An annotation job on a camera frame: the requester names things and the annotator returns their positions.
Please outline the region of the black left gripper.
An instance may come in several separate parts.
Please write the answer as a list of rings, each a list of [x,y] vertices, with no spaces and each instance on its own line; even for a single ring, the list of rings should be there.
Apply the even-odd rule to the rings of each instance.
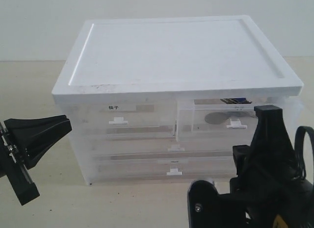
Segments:
[[[71,132],[66,115],[41,119],[8,119],[0,125],[0,176],[6,176],[21,205],[40,196],[28,170]]]

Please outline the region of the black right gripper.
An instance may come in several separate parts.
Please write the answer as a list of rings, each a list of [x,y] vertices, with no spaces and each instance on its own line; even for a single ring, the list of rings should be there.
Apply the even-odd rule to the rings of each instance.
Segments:
[[[236,173],[229,193],[210,180],[196,180],[187,193],[191,228],[312,228],[313,185],[294,176],[294,149],[283,110],[254,107],[258,118],[250,146],[233,146]]]

